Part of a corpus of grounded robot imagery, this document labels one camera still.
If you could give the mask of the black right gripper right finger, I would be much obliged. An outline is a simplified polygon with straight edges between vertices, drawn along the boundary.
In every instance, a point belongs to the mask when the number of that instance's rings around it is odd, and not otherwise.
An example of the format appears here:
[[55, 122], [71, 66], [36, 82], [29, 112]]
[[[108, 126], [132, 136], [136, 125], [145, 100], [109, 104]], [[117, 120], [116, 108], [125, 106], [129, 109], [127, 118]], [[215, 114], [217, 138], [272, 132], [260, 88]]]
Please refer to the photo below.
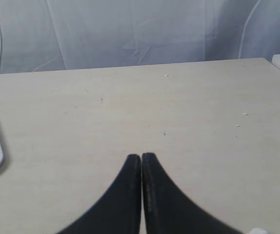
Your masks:
[[154, 153], [141, 157], [143, 208], [148, 234], [239, 234], [189, 199]]

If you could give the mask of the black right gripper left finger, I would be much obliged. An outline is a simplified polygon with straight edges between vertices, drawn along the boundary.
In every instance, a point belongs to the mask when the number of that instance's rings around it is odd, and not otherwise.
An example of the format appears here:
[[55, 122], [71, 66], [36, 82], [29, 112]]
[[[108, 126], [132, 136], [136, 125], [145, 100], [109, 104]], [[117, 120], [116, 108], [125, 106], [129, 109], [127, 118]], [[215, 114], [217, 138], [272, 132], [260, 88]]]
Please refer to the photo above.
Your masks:
[[141, 160], [128, 155], [100, 199], [60, 234], [138, 234], [141, 221]]

